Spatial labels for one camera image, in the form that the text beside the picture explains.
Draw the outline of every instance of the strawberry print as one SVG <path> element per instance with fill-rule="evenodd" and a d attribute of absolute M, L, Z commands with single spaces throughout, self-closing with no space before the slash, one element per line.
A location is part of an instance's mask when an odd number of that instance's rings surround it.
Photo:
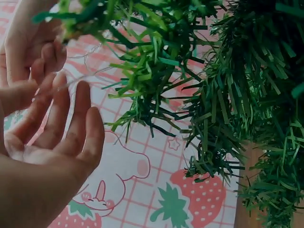
<path fill-rule="evenodd" d="M 101 228 L 101 217 L 72 200 L 48 228 Z"/>
<path fill-rule="evenodd" d="M 211 223 L 219 214 L 222 204 L 226 198 L 226 190 L 223 187 L 222 180 L 215 176 L 208 178 L 209 175 L 185 177 L 185 170 L 178 170 L 171 175 L 172 184 L 180 188 L 181 194 L 189 201 L 189 208 L 184 209 L 186 201 L 178 196 L 178 191 L 173 189 L 167 183 L 167 189 L 159 189 L 163 200 L 159 200 L 162 207 L 156 210 L 150 217 L 151 221 L 163 213 L 163 220 L 171 218 L 173 228 L 188 228 L 186 220 L 188 219 L 185 211 L 191 213 L 193 220 L 192 227 L 202 228 Z"/>

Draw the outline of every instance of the artificial pine branch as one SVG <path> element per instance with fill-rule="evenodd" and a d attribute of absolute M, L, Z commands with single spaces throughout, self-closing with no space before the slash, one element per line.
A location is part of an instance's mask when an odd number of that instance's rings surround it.
<path fill-rule="evenodd" d="M 304 13 L 299 2 L 231 0 L 228 14 L 211 27 L 217 42 L 198 38 L 196 30 L 207 29 L 205 19 L 226 10 L 219 0 L 81 0 L 79 12 L 69 12 L 70 0 L 61 0 L 59 13 L 42 13 L 35 20 L 62 19 L 66 42 L 91 34 L 103 43 L 125 46 L 124 63 L 112 64 L 125 78 L 120 87 L 112 85 L 117 93 L 110 98 L 129 97 L 132 105 L 109 125 L 115 130 L 138 122 L 150 127 L 152 135 L 157 129 L 174 136 L 153 123 L 158 118 L 185 134 L 187 146 L 198 139 L 198 158 L 191 158 L 186 176 L 220 174 L 229 181 L 234 169 L 243 167 L 227 161 L 228 154 L 242 162 L 245 141 L 265 150 L 253 167 L 260 170 L 257 179 L 243 186 L 240 196 L 249 210 L 267 212 L 266 227 L 289 228 L 304 190 Z M 136 41 L 123 36 L 113 21 Z M 137 34 L 124 22 L 145 30 Z M 114 38 L 106 39 L 105 30 Z M 197 45 L 210 47 L 202 59 L 193 56 Z M 187 68 L 189 60 L 206 63 L 205 79 Z M 179 83 L 173 73 L 180 74 Z M 188 81 L 196 82 L 193 96 L 164 95 Z M 187 104 L 182 112 L 162 105 L 182 98 Z M 173 120 L 185 118 L 191 122 L 188 129 L 174 125 Z"/>

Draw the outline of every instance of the pink grid pattern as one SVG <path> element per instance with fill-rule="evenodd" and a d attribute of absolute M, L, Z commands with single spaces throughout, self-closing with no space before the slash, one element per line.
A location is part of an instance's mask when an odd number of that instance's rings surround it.
<path fill-rule="evenodd" d="M 14 3 L 0 2 L 0 12 L 12 13 L 14 6 Z M 7 17 L 0 17 L 0 38 L 7 28 L 8 22 Z M 91 36 L 82 37 L 79 41 L 73 42 L 67 47 L 68 56 L 76 57 L 84 55 L 96 45 L 98 45 L 98 42 Z M 88 67 L 91 71 L 97 71 L 98 69 L 104 68 L 108 66 L 110 62 L 119 63 L 119 60 L 117 60 L 116 56 L 107 47 L 99 48 L 87 58 Z M 202 65 L 193 64 L 190 65 L 190 68 L 194 72 L 199 72 Z M 68 77 L 73 79 L 77 77 L 75 75 L 88 73 L 87 68 L 84 65 L 84 61 L 81 58 L 68 59 L 65 66 L 65 71 L 67 72 Z M 112 70 L 98 73 L 96 76 L 89 78 L 88 81 L 91 82 L 92 89 L 95 88 L 100 90 L 101 87 L 109 85 L 109 83 L 103 82 L 100 79 L 101 77 L 110 79 L 114 82 L 118 81 L 122 76 L 123 75 L 119 70 Z M 107 94 L 112 92 L 113 89 L 110 88 L 102 95 L 96 94 L 95 97 L 97 97 L 97 99 L 92 99 L 93 105 L 100 109 L 106 122 L 113 122 L 117 120 L 130 106 L 130 100 L 128 99 L 115 99 L 109 102 Z M 178 124 L 184 127 L 187 126 L 187 123 L 185 122 L 179 122 Z M 176 133 L 175 129 L 172 129 L 171 126 L 169 126 L 167 130 Z M 109 223 L 116 224 L 115 227 L 118 228 L 171 228 L 169 224 L 165 224 L 163 226 L 154 224 L 153 226 L 149 220 L 150 215 L 160 206 L 157 202 L 159 199 L 157 187 L 168 181 L 169 177 L 175 171 L 178 169 L 183 169 L 186 166 L 184 157 L 182 156 L 183 154 L 186 158 L 189 158 L 191 155 L 193 155 L 193 152 L 191 150 L 173 151 L 169 148 L 170 141 L 173 140 L 172 138 L 164 136 L 162 133 L 156 133 L 156 131 L 154 133 L 155 138 L 152 139 L 150 130 L 148 128 L 138 125 L 133 125 L 131 127 L 128 144 L 125 146 L 130 150 L 146 154 L 150 158 L 151 172 L 146 179 L 132 178 L 125 183 L 127 189 L 126 195 L 109 216 L 103 217 L 103 224 L 105 224 L 103 227 L 114 227 L 106 225 Z M 124 142 L 124 140 L 125 135 L 122 135 L 121 141 Z M 180 145 L 179 148 L 184 148 L 185 142 L 180 137 L 177 137 L 176 142 Z M 171 167 L 169 170 L 167 170 L 169 166 L 166 165 L 166 161 L 168 160 L 175 161 L 175 168 Z M 234 219 L 231 219 L 231 217 L 235 216 L 236 211 L 236 194 L 233 192 L 233 190 L 237 189 L 237 185 L 234 184 L 232 186 L 228 186 L 225 183 L 225 188 L 227 190 L 227 196 L 224 200 L 221 211 L 217 218 L 205 228 L 233 228 Z M 146 190 L 146 199 L 143 200 L 138 197 L 138 189 Z M 134 217 L 136 217 L 135 214 L 132 214 L 132 210 L 134 210 L 134 208 L 145 211 L 145 216 L 143 218 L 134 219 Z"/>

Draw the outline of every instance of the miniature christmas tree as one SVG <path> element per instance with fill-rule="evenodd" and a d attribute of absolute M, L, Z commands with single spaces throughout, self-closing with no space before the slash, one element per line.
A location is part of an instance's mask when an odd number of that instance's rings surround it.
<path fill-rule="evenodd" d="M 153 118 L 168 122 L 187 135 L 187 146 L 194 139 L 198 158 L 190 160 L 186 176 L 209 173 L 229 181 L 234 169 L 227 161 L 231 154 L 244 161 L 243 145 L 247 141 L 265 150 L 252 167 L 259 173 L 254 182 L 240 193 L 249 209 L 266 211 L 264 225 L 289 228 L 293 212 L 303 198 L 304 169 L 304 9 L 298 0 L 79 0 L 82 8 L 69 11 L 70 0 L 60 1 L 59 13 L 44 12 L 34 20 L 60 18 L 65 29 L 64 41 L 81 35 L 93 35 L 100 42 L 125 46 L 119 57 L 125 78 L 115 84 L 110 98 L 129 97 L 132 106 L 115 123 L 132 122 L 174 136 Z M 206 18 L 217 17 L 210 28 Z M 120 23 L 135 42 L 118 31 Z M 136 33 L 129 25 L 145 29 Z M 210 41 L 197 30 L 210 29 L 218 37 Z M 113 39 L 103 36 L 110 31 Z M 208 46 L 202 58 L 194 52 Z M 202 74 L 187 67 L 188 61 L 204 63 Z M 179 73 L 178 82 L 173 76 Z M 189 97 L 166 97 L 165 92 L 195 81 Z M 173 112 L 163 104 L 170 99 L 184 99 L 181 111 Z M 188 129 L 180 129 L 174 120 L 189 119 Z"/>

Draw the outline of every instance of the fabric surface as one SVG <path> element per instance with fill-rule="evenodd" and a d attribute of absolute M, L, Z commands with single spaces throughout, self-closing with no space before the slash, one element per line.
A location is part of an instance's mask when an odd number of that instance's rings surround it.
<path fill-rule="evenodd" d="M 0 1 L 0 39 L 15 5 Z M 90 36 L 69 44 L 64 66 L 69 81 L 103 69 L 110 62 L 119 63 L 109 48 L 98 45 Z M 193 63 L 190 67 L 200 72 L 203 66 Z M 119 70 L 108 69 L 85 78 L 92 88 L 92 103 L 100 109 L 104 122 L 114 122 L 130 107 L 129 99 L 108 98 L 114 92 L 112 88 L 101 89 L 121 77 Z M 72 100 L 75 87 L 76 83 L 70 87 Z M 176 95 L 181 95 L 181 88 L 172 92 L 172 96 Z M 176 110 L 180 105 L 175 101 L 168 108 Z M 19 112 L 7 117 L 5 129 L 22 115 Z M 220 177 L 197 184 L 194 179 L 184 178 L 183 169 L 189 158 L 196 155 L 195 149 L 191 146 L 185 149 L 181 135 L 170 125 L 155 122 L 178 137 L 171 138 L 155 130 L 152 138 L 149 128 L 133 123 L 125 143 L 124 128 L 113 133 L 106 126 L 99 167 L 49 228 L 233 228 L 237 203 L 233 190 L 238 189 L 237 178 L 232 178 L 230 186 L 223 184 Z M 188 126 L 183 121 L 176 124 Z"/>

